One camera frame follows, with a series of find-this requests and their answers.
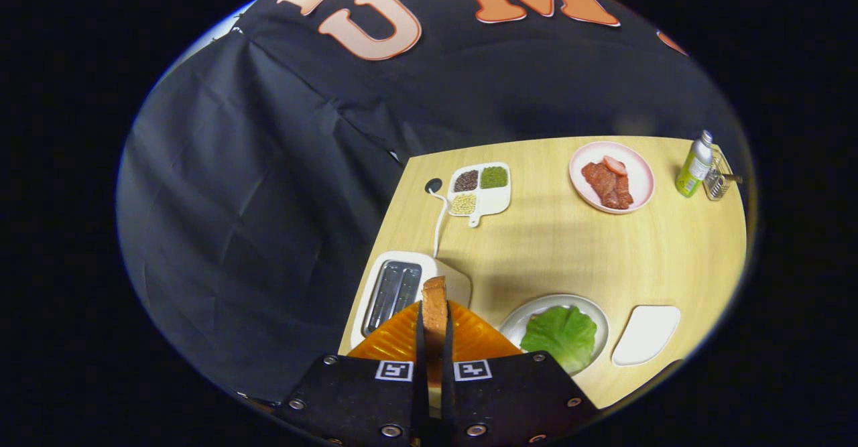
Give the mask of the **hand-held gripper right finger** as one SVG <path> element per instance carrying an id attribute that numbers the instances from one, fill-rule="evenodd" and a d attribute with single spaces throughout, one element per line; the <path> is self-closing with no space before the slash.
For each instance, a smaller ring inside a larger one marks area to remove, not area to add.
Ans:
<path id="1" fill-rule="evenodd" d="M 442 349 L 442 446 L 552 446 L 599 420 L 599 408 L 546 351 L 454 361 Z"/>

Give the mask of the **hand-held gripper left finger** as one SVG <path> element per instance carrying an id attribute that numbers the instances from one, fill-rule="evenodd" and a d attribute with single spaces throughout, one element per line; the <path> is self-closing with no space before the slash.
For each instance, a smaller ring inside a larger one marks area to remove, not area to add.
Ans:
<path id="1" fill-rule="evenodd" d="M 391 326 L 410 341 L 406 359 L 321 355 L 273 416 L 322 445 L 418 445 L 429 420 L 421 302 L 384 322 L 373 338 Z"/>

